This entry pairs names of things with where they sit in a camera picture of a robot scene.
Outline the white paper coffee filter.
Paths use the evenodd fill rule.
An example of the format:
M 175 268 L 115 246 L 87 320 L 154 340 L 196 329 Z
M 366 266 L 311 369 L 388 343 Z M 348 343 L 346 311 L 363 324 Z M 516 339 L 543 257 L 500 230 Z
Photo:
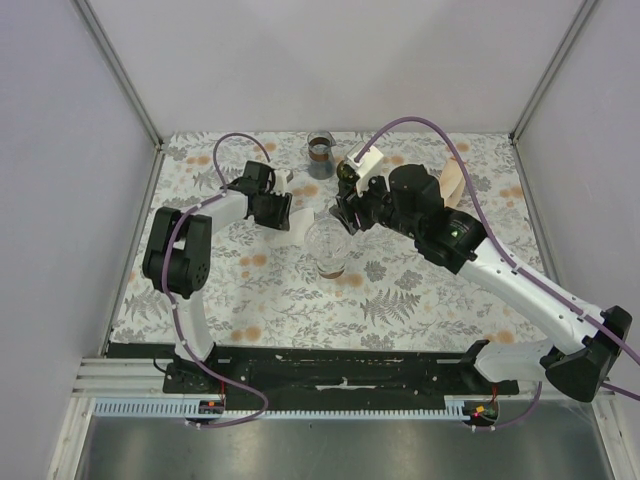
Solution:
M 289 230 L 267 233 L 266 243 L 272 248 L 301 246 L 304 243 L 306 232 L 314 221 L 315 214 L 312 208 L 292 212 L 289 216 Z

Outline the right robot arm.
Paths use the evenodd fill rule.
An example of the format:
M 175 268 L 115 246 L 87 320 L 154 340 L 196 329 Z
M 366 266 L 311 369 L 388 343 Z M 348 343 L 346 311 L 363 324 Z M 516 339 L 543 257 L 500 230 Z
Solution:
M 438 180 L 422 165 L 384 177 L 341 162 L 337 179 L 330 212 L 350 234 L 380 225 L 412 239 L 425 260 L 493 293 L 545 334 L 538 342 L 475 342 L 457 371 L 465 391 L 548 381 L 573 400 L 594 399 L 621 353 L 632 322 L 628 312 L 579 300 L 493 242 L 479 220 L 445 206 Z

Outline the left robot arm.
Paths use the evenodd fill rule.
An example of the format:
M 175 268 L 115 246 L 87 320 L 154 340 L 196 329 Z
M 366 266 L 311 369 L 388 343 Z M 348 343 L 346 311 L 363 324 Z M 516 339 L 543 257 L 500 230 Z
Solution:
M 173 317 L 175 354 L 191 361 L 185 373 L 198 392 L 219 384 L 220 368 L 207 360 L 215 340 L 205 318 L 202 291 L 211 271 L 213 235 L 251 218 L 276 231 L 290 230 L 293 172 L 249 161 L 243 174 L 213 197 L 185 211 L 159 208 L 153 218 L 142 269 L 155 290 L 166 295 Z

